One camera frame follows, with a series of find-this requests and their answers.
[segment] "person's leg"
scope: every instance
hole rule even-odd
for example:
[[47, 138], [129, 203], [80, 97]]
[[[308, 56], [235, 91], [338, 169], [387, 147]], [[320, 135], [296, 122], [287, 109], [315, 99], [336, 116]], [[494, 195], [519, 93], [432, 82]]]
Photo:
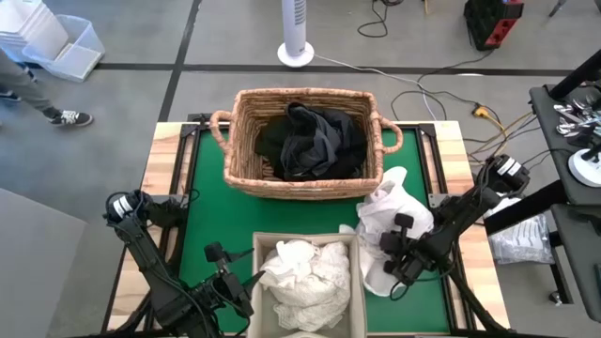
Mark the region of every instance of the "person's leg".
[[2, 50], [0, 50], [0, 84], [41, 111], [52, 124], [84, 126], [93, 120], [91, 115], [85, 113], [60, 111], [54, 108], [27, 72], [10, 60]]
[[0, 51], [0, 84], [43, 112], [46, 117], [55, 118], [60, 114], [29, 75], [2, 51]]

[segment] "table leg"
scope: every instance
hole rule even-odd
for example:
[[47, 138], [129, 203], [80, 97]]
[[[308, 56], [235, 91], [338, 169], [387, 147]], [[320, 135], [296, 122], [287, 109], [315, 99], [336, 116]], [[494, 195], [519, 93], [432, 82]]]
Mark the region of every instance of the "table leg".
[[567, 196], [560, 180], [541, 188], [510, 207], [485, 219], [486, 233], [490, 236], [516, 223], [547, 211], [554, 204], [565, 204]]
[[554, 264], [551, 264], [551, 273], [553, 274], [553, 280], [555, 280], [555, 285], [557, 286], [557, 294], [559, 295], [559, 299], [561, 303], [559, 304], [572, 304], [574, 300], [572, 299], [572, 294], [570, 292], [569, 286], [567, 285], [567, 280], [565, 279], [565, 274], [563, 273], [562, 264], [560, 263], [560, 258], [555, 251], [556, 246], [551, 241], [551, 252], [553, 253], [553, 259], [555, 260]]

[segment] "sneaker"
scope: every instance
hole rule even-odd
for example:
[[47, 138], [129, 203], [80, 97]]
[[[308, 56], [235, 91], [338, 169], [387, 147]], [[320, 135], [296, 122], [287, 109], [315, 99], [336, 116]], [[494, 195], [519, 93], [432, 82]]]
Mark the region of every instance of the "sneaker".
[[38, 77], [33, 73], [33, 71], [31, 71], [29, 67], [25, 66], [23, 70], [27, 73], [27, 75], [29, 75], [29, 78], [34, 82], [34, 84], [38, 83]]
[[31, 69], [29, 67], [27, 67], [27, 65], [23, 62], [18, 62], [17, 65], [19, 65], [24, 72], [27, 73], [27, 75], [29, 75], [29, 78], [31, 79], [31, 81], [33, 81], [34, 83], [38, 82], [38, 78], [36, 77], [36, 74], [34, 74]]
[[73, 111], [62, 111], [60, 116], [49, 118], [48, 121], [55, 126], [76, 126], [83, 127], [92, 123], [94, 117], [86, 113], [77, 113]]
[[11, 102], [21, 102], [21, 97], [15, 94], [12, 90], [6, 93], [0, 93], [0, 100], [8, 100]]

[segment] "plastic bag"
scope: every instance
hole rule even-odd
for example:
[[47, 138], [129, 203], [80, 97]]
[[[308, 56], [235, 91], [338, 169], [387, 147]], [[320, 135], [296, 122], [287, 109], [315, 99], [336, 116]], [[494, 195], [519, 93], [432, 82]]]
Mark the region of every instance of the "plastic bag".
[[[519, 201], [520, 198], [504, 198], [485, 214], [485, 218]], [[547, 218], [543, 214], [489, 236], [488, 242], [497, 264], [555, 263], [548, 239]]]

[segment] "gray carpet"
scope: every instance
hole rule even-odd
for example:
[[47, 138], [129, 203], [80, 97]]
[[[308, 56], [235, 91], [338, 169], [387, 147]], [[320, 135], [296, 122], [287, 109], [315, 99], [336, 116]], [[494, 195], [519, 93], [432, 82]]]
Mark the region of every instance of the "gray carpet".
[[[107, 50], [102, 61], [118, 63], [121, 68], [175, 62], [192, 2], [46, 1], [56, 14], [77, 15], [92, 21]], [[427, 17], [421, 1], [406, 0], [401, 6], [390, 8], [389, 36], [370, 39], [356, 32], [360, 24], [376, 18], [369, 1], [310, 0], [307, 37], [318, 54], [358, 66], [444, 67], [481, 55], [470, 47], [461, 16], [463, 1], [431, 0], [429, 4], [431, 13]], [[469, 67], [572, 69], [579, 65], [601, 45], [596, 34], [601, 28], [601, 14], [593, 0], [571, 0], [554, 18], [548, 19], [554, 4], [555, 0], [527, 1], [524, 17], [502, 47]], [[275, 54], [282, 42], [279, 2], [246, 0], [233, 5], [204, 0], [195, 19], [185, 58], [187, 64], [279, 64]], [[316, 59], [313, 65], [332, 66], [332, 63]], [[54, 281], [65, 280], [60, 300], [39, 304], [37, 311], [46, 315], [30, 320], [30, 328], [15, 332], [15, 336], [36, 336], [30, 333], [41, 330], [47, 330], [52, 337], [88, 334], [100, 329], [122, 250], [120, 241], [100, 218], [104, 199], [111, 192], [139, 187], [171, 71], [95, 70], [83, 84], [55, 79], [42, 70], [37, 74], [58, 107], [87, 111], [96, 121], [83, 130], [62, 131], [51, 128], [38, 112], [23, 103], [0, 102], [0, 120], [4, 123], [0, 128], [0, 188], [89, 225], [83, 229], [79, 241], [71, 237], [76, 233], [58, 240], [57, 245], [72, 254], [72, 258], [57, 262], [49, 272]], [[559, 80], [439, 75], [426, 77], [424, 85], [487, 104], [508, 124], [529, 112], [530, 87]], [[188, 114], [229, 110], [240, 89], [277, 86], [371, 91], [376, 94], [380, 111], [389, 118], [393, 118], [390, 102], [394, 96], [401, 90], [415, 90], [413, 85], [367, 73], [185, 71], [177, 83], [168, 119], [184, 121]], [[440, 99], [449, 119], [460, 121], [465, 137], [486, 138], [497, 132], [488, 122], [472, 117], [470, 105], [445, 96]], [[432, 100], [428, 103], [435, 116], [442, 118], [438, 105]], [[401, 97], [394, 107], [402, 120], [431, 119], [419, 95]], [[528, 147], [518, 141], [528, 143]], [[474, 150], [477, 145], [466, 143], [466, 147]], [[512, 142], [505, 152], [524, 161], [545, 148], [540, 131], [531, 131]], [[533, 170], [527, 192], [556, 178], [552, 163], [546, 160]], [[22, 239], [33, 236], [26, 229], [13, 235]], [[0, 247], [2, 257], [8, 257], [5, 250], [8, 247]], [[31, 257], [17, 259], [27, 264]], [[65, 264], [70, 264], [68, 274]], [[601, 325], [584, 313], [571, 276], [568, 277], [576, 304], [555, 307], [547, 300], [554, 289], [548, 267], [505, 266], [498, 267], [498, 273], [514, 329], [556, 336], [601, 336]]]

